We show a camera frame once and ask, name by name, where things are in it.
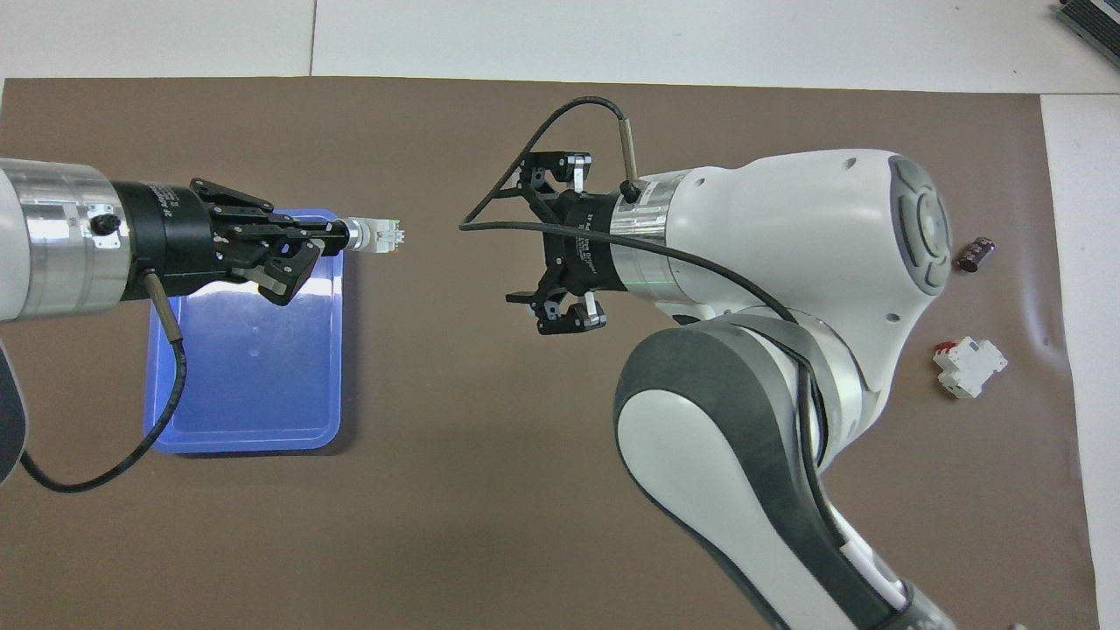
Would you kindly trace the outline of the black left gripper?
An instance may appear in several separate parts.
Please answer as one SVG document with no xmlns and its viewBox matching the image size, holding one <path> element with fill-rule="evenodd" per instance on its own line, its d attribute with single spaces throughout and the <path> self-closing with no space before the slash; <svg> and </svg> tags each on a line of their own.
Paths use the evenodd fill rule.
<svg viewBox="0 0 1120 630">
<path fill-rule="evenodd" d="M 290 304 L 323 254 L 348 244 L 339 219 L 300 220 L 276 204 L 196 178 L 189 188 L 112 180 L 129 226 L 132 254 L 122 302 L 144 300 L 152 269 L 171 298 L 221 279 L 255 282 L 272 304 Z M 214 248 L 220 248 L 220 257 Z"/>
</svg>

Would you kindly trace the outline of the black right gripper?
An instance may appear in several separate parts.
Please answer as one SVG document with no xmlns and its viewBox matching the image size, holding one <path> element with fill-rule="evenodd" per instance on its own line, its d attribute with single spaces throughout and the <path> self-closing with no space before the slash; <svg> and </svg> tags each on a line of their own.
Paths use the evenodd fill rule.
<svg viewBox="0 0 1120 630">
<path fill-rule="evenodd" d="M 619 193 L 588 194 L 584 184 L 592 155 L 582 151 L 529 152 L 514 160 L 515 189 L 536 217 L 558 217 L 561 226 L 608 233 Z M 564 271 L 560 286 L 535 291 L 508 291 L 505 302 L 524 305 L 535 315 L 543 336 L 587 333 L 608 322 L 592 291 L 626 291 L 613 263 L 612 244 L 587 238 L 560 237 Z M 563 308 L 571 294 L 579 296 Z"/>
</svg>

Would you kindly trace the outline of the selector switch with grey body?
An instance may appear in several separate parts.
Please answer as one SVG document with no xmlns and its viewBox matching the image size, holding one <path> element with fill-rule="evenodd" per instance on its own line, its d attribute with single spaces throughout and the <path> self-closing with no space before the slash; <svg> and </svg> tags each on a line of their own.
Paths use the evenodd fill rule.
<svg viewBox="0 0 1120 630">
<path fill-rule="evenodd" d="M 391 254 L 403 244 L 405 231 L 399 220 L 373 217 L 344 217 L 346 251 L 360 254 Z"/>
</svg>

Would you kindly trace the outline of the blue plastic tray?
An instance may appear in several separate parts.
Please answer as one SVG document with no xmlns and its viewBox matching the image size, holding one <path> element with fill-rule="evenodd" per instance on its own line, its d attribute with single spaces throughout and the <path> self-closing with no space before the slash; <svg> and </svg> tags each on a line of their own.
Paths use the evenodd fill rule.
<svg viewBox="0 0 1120 630">
<path fill-rule="evenodd" d="M 172 297 L 188 370 L 155 448 L 164 453 L 320 448 L 340 430 L 344 256 L 325 256 L 284 306 L 254 282 Z"/>
</svg>

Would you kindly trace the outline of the brown table mat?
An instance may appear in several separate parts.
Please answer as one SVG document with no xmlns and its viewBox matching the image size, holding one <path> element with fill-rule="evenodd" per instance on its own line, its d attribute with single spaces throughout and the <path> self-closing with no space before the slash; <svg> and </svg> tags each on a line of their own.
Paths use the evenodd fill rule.
<svg viewBox="0 0 1120 630">
<path fill-rule="evenodd" d="M 7 80 L 0 156 L 396 217 L 399 251 L 346 260 L 339 437 L 152 453 L 74 495 L 16 472 L 0 630 L 765 630 L 613 443 L 620 367 L 671 319 L 608 291 L 608 326 L 541 336 L 504 300 L 536 287 L 540 237 L 457 228 L 580 95 L 631 115 L 644 174 L 850 147 L 927 169 L 955 244 L 997 251 L 913 328 L 827 494 L 960 630 L 1096 627 L 1040 98 L 241 77 Z M 964 336 L 1009 362 L 976 399 L 933 361 Z"/>
</svg>

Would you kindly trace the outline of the small black terminal block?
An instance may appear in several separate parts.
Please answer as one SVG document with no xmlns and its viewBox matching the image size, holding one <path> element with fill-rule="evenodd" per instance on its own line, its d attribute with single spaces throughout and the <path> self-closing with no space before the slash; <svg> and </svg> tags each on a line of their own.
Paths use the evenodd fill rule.
<svg viewBox="0 0 1120 630">
<path fill-rule="evenodd" d="M 997 244 L 991 238 L 977 237 L 956 257 L 956 268 L 967 274 L 976 274 L 996 248 Z"/>
</svg>

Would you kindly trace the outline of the white circuit breaker red lever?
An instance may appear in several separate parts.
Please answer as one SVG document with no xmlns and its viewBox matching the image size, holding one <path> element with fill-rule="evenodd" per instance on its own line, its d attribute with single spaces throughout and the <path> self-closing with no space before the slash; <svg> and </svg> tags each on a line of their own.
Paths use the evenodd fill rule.
<svg viewBox="0 0 1120 630">
<path fill-rule="evenodd" d="M 1009 363 L 991 340 L 969 336 L 937 344 L 933 361 L 941 369 L 937 382 L 956 399 L 976 399 L 983 385 Z"/>
</svg>

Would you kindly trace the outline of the grey ribbed device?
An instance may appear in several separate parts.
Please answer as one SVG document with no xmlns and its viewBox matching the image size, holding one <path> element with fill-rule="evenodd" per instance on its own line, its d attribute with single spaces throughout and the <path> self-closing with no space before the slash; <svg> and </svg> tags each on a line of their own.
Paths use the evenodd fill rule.
<svg viewBox="0 0 1120 630">
<path fill-rule="evenodd" d="M 1060 0 L 1057 17 L 1120 66 L 1120 0 Z"/>
</svg>

